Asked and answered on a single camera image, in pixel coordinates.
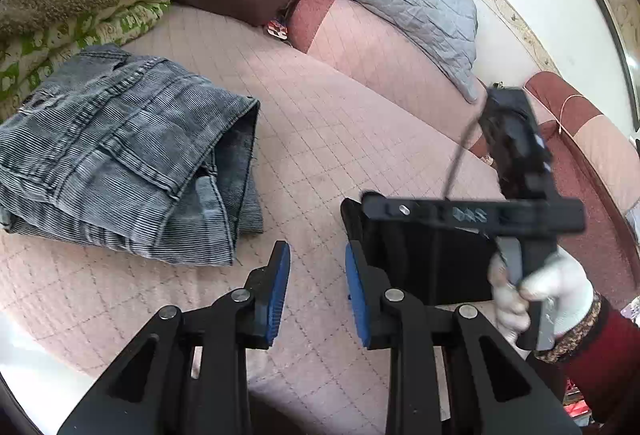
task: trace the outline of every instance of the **white glove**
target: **white glove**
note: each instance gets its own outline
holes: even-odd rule
[[[489,265],[498,331],[511,344],[515,343],[518,334],[529,328],[529,302],[553,297],[558,307],[554,335],[559,338],[580,323],[591,309],[593,286],[577,259],[558,247],[558,251],[547,259],[547,265],[523,280],[518,292],[509,282],[503,261],[507,260],[511,265],[514,257],[520,256],[520,248],[514,242],[517,241],[499,238],[501,253],[494,255]]]

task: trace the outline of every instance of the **white string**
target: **white string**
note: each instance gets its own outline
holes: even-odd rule
[[[572,97],[584,97],[584,95],[582,94],[574,94],[574,95],[570,95],[569,97],[567,97],[564,100],[564,103],[562,103],[562,107],[560,108],[560,117],[558,118],[558,135],[562,135],[562,111],[564,110],[564,105],[566,105],[566,102],[571,99]]]

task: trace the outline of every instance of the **device handle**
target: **device handle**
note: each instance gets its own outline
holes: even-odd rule
[[[519,284],[529,274],[544,267],[547,258],[556,252],[558,244],[555,239],[521,239],[522,275]],[[556,300],[553,298],[532,301],[529,304],[529,328],[521,333],[516,346],[523,350],[550,350],[556,344],[554,322],[556,320]]]

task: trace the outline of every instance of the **gray denim jeans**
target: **gray denim jeans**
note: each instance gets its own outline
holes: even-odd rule
[[[259,107],[167,59],[89,47],[0,126],[2,226],[229,265],[238,234],[262,232]]]

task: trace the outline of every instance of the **dark red sweater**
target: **dark red sweater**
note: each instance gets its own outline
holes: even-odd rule
[[[640,433],[640,329],[609,302],[562,369],[584,395],[593,418],[604,425],[585,433]]]

